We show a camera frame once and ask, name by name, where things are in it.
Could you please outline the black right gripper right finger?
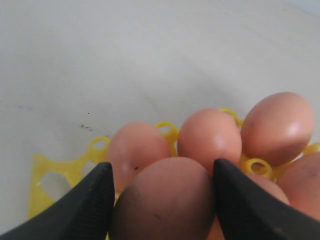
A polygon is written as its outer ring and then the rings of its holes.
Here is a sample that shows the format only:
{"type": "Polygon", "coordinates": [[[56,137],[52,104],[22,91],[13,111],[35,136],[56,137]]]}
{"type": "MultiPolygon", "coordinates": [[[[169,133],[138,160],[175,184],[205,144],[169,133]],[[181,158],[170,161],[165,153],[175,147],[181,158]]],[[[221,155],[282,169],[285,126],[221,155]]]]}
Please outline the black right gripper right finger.
{"type": "Polygon", "coordinates": [[[227,240],[318,240],[320,222],[278,200],[230,161],[213,164],[215,209],[227,240]]]}

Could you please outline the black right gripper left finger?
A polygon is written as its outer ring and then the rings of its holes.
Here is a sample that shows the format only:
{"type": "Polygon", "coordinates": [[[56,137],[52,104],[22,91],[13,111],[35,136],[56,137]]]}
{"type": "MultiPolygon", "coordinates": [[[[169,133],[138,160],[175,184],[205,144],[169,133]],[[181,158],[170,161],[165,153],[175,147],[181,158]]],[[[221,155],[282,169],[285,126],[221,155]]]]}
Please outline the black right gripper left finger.
{"type": "Polygon", "coordinates": [[[109,162],[102,162],[52,206],[0,238],[104,240],[110,228],[114,202],[113,168],[109,162]]]}

